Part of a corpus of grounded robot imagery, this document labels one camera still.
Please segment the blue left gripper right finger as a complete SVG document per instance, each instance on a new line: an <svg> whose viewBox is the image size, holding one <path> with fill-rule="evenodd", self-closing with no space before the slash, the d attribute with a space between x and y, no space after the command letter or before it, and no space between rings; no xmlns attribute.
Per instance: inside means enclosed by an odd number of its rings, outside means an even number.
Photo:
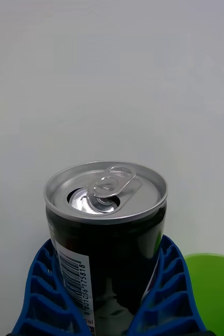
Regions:
<svg viewBox="0 0 224 336"><path fill-rule="evenodd" d="M157 276L131 323L131 335L194 335L205 332L186 262L163 236Z"/></svg>

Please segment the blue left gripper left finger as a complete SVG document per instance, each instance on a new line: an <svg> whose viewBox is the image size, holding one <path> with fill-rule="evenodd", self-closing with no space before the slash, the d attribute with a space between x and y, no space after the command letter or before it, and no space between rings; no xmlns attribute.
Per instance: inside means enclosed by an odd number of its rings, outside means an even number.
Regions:
<svg viewBox="0 0 224 336"><path fill-rule="evenodd" d="M90 335L78 308L57 274L47 240L37 252L26 280L23 307L12 335Z"/></svg>

